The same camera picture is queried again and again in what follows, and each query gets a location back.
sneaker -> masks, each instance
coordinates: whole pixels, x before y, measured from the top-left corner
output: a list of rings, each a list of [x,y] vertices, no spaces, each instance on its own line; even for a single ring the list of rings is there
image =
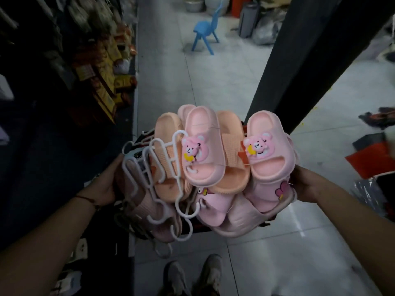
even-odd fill
[[[163,288],[159,295],[191,296],[186,285],[184,270],[177,261],[166,264],[163,270]]]
[[[218,254],[210,254],[206,259],[200,277],[193,286],[193,295],[218,295],[222,274],[222,258]]]

bracelet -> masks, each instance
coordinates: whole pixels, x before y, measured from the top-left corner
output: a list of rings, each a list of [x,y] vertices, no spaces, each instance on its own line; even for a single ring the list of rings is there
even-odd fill
[[[90,202],[91,204],[93,204],[93,206],[95,207],[95,210],[98,211],[100,210],[101,206],[96,204],[96,201],[94,199],[90,199],[88,197],[85,196],[81,196],[81,195],[76,195],[75,197],[79,198],[79,199],[86,199],[88,202]]]

tiled floor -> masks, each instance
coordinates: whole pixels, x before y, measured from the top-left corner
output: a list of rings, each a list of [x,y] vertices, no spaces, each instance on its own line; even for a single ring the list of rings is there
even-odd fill
[[[200,41],[191,52],[192,29],[205,13],[187,13],[182,0],[140,0],[138,129],[182,104],[232,110],[244,120],[271,48],[240,39],[238,20],[222,17],[210,39],[211,56]],[[374,130],[357,116],[392,106],[395,68],[386,63],[353,63],[293,132],[302,164],[350,189],[358,174],[344,159],[351,143]],[[212,232],[174,243],[189,284],[205,258],[224,259],[222,295],[375,295],[368,277],[344,240],[316,204],[296,202],[271,226],[237,238]],[[155,295],[169,260],[159,259],[146,242],[136,247],[136,295]]]

pink bear charm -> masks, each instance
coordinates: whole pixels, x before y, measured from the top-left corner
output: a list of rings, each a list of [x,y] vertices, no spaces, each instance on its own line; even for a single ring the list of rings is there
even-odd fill
[[[267,158],[274,153],[274,143],[269,133],[249,136],[243,140],[248,157],[254,156],[256,159]]]
[[[182,139],[182,153],[187,162],[201,162],[209,156],[209,147],[206,142],[206,134],[197,134],[196,136],[185,137]]]

